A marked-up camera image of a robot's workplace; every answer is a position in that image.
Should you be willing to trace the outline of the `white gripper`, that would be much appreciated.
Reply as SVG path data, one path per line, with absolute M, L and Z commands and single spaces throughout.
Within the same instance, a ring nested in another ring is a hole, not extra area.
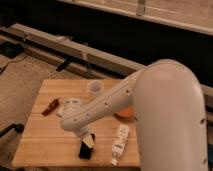
M 84 139 L 85 137 L 91 134 L 91 130 L 88 126 L 84 126 L 78 130 L 75 130 L 74 134 L 80 139 Z

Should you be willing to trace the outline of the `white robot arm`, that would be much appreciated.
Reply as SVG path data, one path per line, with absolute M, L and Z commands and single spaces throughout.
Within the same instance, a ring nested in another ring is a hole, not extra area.
M 195 74 L 175 60 L 158 60 L 85 106 L 66 110 L 61 127 L 79 135 L 128 106 L 135 112 L 142 171 L 208 171 L 203 91 Z

